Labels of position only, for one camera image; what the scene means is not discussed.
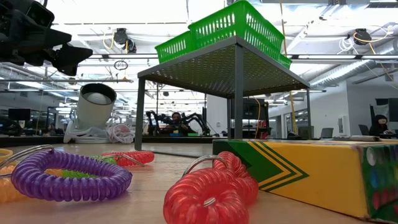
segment ceiling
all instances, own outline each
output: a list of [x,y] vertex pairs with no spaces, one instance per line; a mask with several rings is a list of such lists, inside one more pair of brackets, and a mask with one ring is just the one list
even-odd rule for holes
[[[251,2],[268,21],[282,31],[279,4]],[[398,34],[398,26],[396,26],[398,8],[369,7],[369,1],[360,0],[347,1],[348,4],[355,3],[349,5],[331,5],[327,0],[287,2],[289,4],[283,4],[282,10],[288,54],[355,54],[351,47],[349,50],[342,50],[344,49],[342,41],[347,34],[352,35],[357,28],[365,28],[373,39],[382,38],[373,43],[375,47],[392,40]],[[91,48],[94,54],[123,54],[123,50],[115,45],[110,49],[108,47],[111,45],[113,32],[117,28],[126,28],[129,38],[136,43],[137,54],[147,54],[156,53],[154,48],[156,45],[185,32],[190,23],[222,9],[227,3],[229,1],[225,0],[96,0],[93,4],[93,1],[84,0],[51,0],[48,1],[47,8],[55,14],[52,28],[72,34],[71,44],[74,46]],[[371,54],[369,45],[353,45],[353,47],[359,54]],[[118,103],[124,105],[120,110],[134,110],[138,87],[137,72],[157,65],[158,61],[142,55],[141,59],[128,60],[129,66],[125,71],[116,70],[113,67],[114,63],[115,60],[107,62],[86,60],[80,64],[76,78],[112,80],[126,77],[131,82],[106,82],[104,84],[116,90],[131,90],[132,92],[118,92],[119,98],[122,99]],[[290,69],[309,81],[335,66],[337,64],[293,63]],[[17,68],[14,68],[14,71],[18,72],[17,76],[29,79],[45,78],[46,74],[46,78],[69,78],[52,67],[26,65],[24,69],[31,73],[18,71]],[[8,76],[6,72],[0,75],[3,78],[17,78],[15,74],[10,73]],[[373,75],[369,72],[361,76]],[[42,88],[79,89],[84,83],[42,84],[44,85]],[[13,83],[11,88],[35,87]],[[155,83],[148,82],[146,88],[155,90],[157,86]],[[160,112],[188,110],[201,113],[201,107],[205,102],[204,94],[179,91],[178,88],[172,86],[161,86],[160,89],[163,89],[159,95],[159,103],[162,103]],[[58,96],[69,96],[71,99],[77,97],[76,93],[71,92],[54,93]],[[155,91],[147,93],[146,110],[156,107],[156,97]]]

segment woman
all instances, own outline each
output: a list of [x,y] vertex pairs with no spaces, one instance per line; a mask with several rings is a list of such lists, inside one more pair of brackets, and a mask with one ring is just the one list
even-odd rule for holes
[[369,130],[371,136],[380,136],[380,134],[392,134],[392,131],[388,130],[387,118],[384,115],[378,114],[374,117],[374,124]]

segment green basket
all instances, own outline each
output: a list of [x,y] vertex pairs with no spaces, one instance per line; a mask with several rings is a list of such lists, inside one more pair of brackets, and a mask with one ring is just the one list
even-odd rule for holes
[[277,60],[281,65],[290,69],[290,65],[292,64],[291,59],[285,57],[285,55],[279,54],[279,59]]
[[193,50],[190,31],[186,31],[155,47],[159,63],[175,59]]
[[283,34],[247,1],[238,1],[188,28],[194,50],[238,35],[275,60],[279,59],[284,39]]

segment metal table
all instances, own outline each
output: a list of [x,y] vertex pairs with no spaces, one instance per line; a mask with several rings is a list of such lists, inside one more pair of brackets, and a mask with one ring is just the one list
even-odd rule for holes
[[136,150],[142,145],[146,80],[227,98],[229,138],[234,98],[235,139],[242,138],[244,96],[310,88],[305,80],[238,36],[139,72],[138,78]]

